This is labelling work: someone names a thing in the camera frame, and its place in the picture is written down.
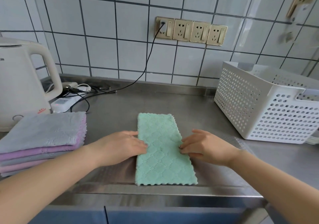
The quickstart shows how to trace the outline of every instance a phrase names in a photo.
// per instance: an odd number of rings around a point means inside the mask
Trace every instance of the person's left hand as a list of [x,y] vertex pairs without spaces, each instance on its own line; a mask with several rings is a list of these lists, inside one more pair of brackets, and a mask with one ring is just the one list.
[[146,153],[147,144],[134,137],[137,134],[134,131],[112,133],[85,147],[94,158],[96,167],[113,165]]

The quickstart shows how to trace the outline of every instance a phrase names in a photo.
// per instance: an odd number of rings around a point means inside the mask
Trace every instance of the white kettle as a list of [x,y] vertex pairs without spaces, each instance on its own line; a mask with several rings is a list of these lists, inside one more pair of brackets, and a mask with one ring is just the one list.
[[[31,62],[42,55],[54,83],[45,93]],[[0,132],[8,132],[27,114],[48,114],[49,101],[62,92],[62,83],[49,50],[41,44],[0,37]]]

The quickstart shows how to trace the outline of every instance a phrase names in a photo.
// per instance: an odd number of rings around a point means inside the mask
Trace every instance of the person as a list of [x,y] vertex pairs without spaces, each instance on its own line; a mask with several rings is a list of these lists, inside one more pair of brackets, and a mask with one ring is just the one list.
[[[132,131],[113,133],[2,180],[1,223],[28,223],[46,205],[93,169],[145,154],[147,145],[134,137],[137,134]],[[209,132],[193,130],[193,134],[182,139],[182,142],[179,146],[182,154],[233,169],[288,222],[319,222],[319,191],[315,188]]]

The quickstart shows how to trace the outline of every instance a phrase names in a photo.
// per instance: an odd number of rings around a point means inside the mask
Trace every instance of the white plastic basket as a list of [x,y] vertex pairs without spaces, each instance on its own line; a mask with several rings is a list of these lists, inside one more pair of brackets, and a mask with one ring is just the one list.
[[301,144],[319,127],[318,89],[284,70],[224,62],[214,100],[244,139]]

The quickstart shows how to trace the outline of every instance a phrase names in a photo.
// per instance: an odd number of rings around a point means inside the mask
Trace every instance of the diamond quilted pattern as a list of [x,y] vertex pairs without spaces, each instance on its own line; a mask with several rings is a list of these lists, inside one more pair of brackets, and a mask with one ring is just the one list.
[[171,114],[138,114],[138,138],[148,149],[137,159],[137,185],[197,184],[189,156],[179,152],[181,134]]

